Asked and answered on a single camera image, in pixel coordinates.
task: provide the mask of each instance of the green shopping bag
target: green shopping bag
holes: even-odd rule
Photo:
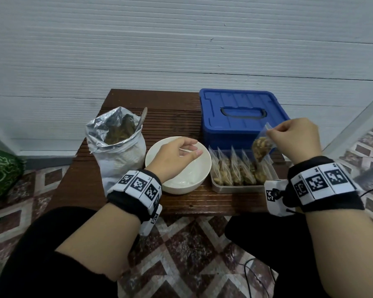
[[[5,195],[23,175],[24,162],[0,150],[0,197]]]

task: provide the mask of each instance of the person's left hand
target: person's left hand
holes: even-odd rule
[[[193,145],[196,143],[198,143],[196,139],[180,137],[162,145],[145,169],[153,172],[162,183],[174,178],[203,153]]]

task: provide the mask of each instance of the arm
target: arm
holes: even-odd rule
[[[279,150],[296,165],[321,155],[318,128],[306,118],[268,131]],[[358,199],[351,193],[351,199]],[[373,222],[363,210],[306,212],[319,276],[337,297],[373,297]]]
[[[197,140],[194,139],[178,138],[163,145],[146,170],[153,172],[162,183],[174,178],[202,154],[193,145],[196,143]],[[104,274],[115,281],[127,266],[127,255],[140,225],[140,219],[136,215],[108,203],[56,251],[77,260],[90,271]]]

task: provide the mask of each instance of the brown table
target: brown table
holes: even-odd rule
[[[171,136],[186,136],[202,141],[198,93],[112,89],[98,115],[118,106],[137,115],[144,107],[148,108],[142,130],[147,150],[157,141]],[[279,178],[286,178],[288,168],[283,156],[275,151],[271,157]],[[84,140],[47,210],[60,206],[98,210],[105,203],[99,167]],[[211,190],[209,178],[185,195],[163,193],[160,204],[163,206],[162,213],[167,215],[233,215],[246,211],[267,211],[263,193],[218,194]]]

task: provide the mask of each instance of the black wristband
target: black wristband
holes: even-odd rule
[[[153,172],[145,169],[140,169],[139,171],[154,178],[161,186],[159,178]],[[107,199],[109,203],[119,207],[120,209],[130,214],[136,215],[141,223],[150,220],[151,218],[151,215],[148,212],[148,208],[143,203],[141,203],[140,200],[129,196],[123,191],[112,191],[107,195]]]
[[[333,163],[332,159],[325,156],[317,156],[312,159],[298,163],[291,167],[288,172],[289,184],[286,187],[286,196],[283,203],[288,207],[300,206],[304,212],[331,210],[331,209],[359,209],[364,210],[362,200],[356,191],[335,194],[323,199],[315,200],[309,204],[302,205],[295,192],[291,179],[299,173],[323,164]]]

